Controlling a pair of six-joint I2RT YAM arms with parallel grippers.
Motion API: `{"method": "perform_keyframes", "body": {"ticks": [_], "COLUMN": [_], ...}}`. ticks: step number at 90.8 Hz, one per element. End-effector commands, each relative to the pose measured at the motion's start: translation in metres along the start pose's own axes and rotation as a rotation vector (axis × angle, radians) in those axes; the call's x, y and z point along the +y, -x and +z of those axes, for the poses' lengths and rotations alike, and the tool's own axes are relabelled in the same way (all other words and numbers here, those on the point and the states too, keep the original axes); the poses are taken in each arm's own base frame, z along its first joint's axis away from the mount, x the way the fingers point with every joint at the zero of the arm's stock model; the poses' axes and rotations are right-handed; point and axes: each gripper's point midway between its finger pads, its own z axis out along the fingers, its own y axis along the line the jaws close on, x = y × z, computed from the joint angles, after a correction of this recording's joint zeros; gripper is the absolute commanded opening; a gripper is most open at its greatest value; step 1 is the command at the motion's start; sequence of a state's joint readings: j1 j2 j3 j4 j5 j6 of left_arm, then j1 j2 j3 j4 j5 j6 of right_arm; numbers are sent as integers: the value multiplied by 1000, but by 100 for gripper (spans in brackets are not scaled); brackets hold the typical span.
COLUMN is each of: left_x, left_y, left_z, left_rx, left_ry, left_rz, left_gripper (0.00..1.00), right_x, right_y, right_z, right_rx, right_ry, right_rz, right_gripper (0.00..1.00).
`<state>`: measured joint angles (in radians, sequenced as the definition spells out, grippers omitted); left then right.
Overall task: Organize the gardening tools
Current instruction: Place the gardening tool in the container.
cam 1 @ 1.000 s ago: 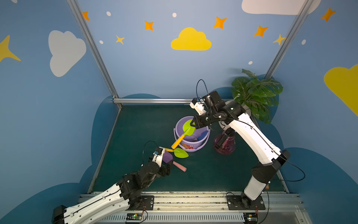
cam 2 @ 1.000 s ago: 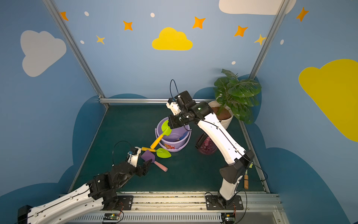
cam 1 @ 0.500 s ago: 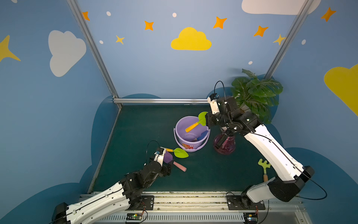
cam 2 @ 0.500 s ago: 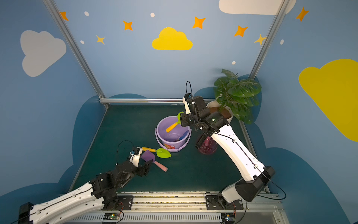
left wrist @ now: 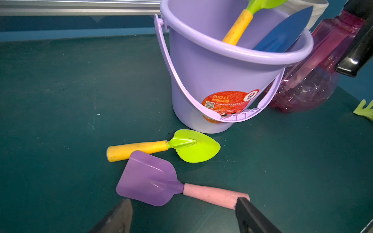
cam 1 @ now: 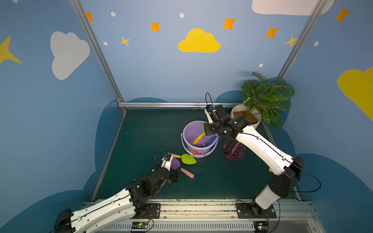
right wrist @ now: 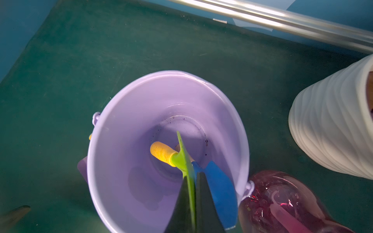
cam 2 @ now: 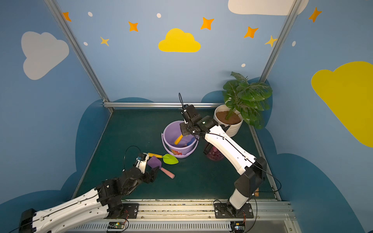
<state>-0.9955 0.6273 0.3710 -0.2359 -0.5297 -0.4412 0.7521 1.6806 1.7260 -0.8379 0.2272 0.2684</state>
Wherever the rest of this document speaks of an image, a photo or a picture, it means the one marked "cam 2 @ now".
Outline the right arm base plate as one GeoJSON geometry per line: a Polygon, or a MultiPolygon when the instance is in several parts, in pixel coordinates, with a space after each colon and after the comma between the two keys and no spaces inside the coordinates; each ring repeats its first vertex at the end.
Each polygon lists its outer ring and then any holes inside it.
{"type": "Polygon", "coordinates": [[[227,203],[214,203],[214,213],[217,219],[254,218],[254,211],[249,203],[237,210],[227,203]]]}

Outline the green round shovel yellow handle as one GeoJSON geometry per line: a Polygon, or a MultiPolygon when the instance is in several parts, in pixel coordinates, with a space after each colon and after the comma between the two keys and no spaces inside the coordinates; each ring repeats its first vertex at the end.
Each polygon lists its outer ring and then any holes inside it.
{"type": "Polygon", "coordinates": [[[175,142],[174,142],[174,145],[179,145],[180,144],[180,142],[181,142],[181,140],[183,139],[183,135],[180,135],[176,140],[175,140],[175,142]]]}

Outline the green trowel yellow handle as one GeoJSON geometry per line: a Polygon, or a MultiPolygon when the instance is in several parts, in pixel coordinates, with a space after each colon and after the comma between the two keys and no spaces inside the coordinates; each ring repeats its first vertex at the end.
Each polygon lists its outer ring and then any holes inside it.
{"type": "Polygon", "coordinates": [[[149,155],[150,157],[160,158],[165,164],[168,165],[176,165],[179,163],[178,159],[171,154],[159,155],[154,153],[147,153],[147,155],[149,155]]]}

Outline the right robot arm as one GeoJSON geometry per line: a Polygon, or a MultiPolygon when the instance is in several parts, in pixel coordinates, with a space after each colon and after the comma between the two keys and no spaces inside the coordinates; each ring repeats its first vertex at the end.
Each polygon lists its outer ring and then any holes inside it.
{"type": "Polygon", "coordinates": [[[267,172],[266,160],[256,158],[244,150],[210,116],[195,122],[191,119],[185,120],[180,123],[180,129],[183,136],[198,136],[216,147],[240,175],[235,181],[235,190],[227,203],[228,211],[235,215],[264,182],[267,172]]]}

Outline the blue shovel wooden handle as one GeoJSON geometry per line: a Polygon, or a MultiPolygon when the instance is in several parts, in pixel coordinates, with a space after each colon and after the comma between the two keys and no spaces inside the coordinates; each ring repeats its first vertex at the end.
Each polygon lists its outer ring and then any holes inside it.
{"type": "Polygon", "coordinates": [[[196,140],[196,138],[192,138],[192,139],[191,139],[191,140],[186,144],[186,146],[189,146],[189,145],[193,144],[195,140],[196,140]]]}

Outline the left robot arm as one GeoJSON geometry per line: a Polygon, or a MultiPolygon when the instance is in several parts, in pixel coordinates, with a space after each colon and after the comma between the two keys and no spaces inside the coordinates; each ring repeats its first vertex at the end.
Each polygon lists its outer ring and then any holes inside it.
{"type": "Polygon", "coordinates": [[[21,215],[18,232],[64,233],[93,220],[120,218],[125,213],[122,198],[141,183],[154,182],[158,171],[158,167],[150,171],[131,168],[61,205],[41,211],[26,210],[21,215]]]}

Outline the purple shovel pink handle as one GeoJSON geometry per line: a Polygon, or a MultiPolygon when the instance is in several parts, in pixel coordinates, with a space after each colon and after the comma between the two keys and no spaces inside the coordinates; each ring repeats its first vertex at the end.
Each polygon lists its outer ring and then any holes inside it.
{"type": "Polygon", "coordinates": [[[160,169],[163,173],[165,173],[171,179],[175,178],[175,175],[173,173],[171,173],[170,171],[168,171],[168,170],[166,170],[162,167],[162,162],[155,156],[150,157],[150,159],[147,162],[147,165],[149,165],[153,169],[154,168],[160,169]]]}

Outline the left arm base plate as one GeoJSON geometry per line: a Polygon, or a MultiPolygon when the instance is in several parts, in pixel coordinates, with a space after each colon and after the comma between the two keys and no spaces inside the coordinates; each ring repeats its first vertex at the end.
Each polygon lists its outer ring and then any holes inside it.
{"type": "Polygon", "coordinates": [[[104,219],[136,219],[139,212],[139,203],[123,203],[109,212],[104,219]]]}

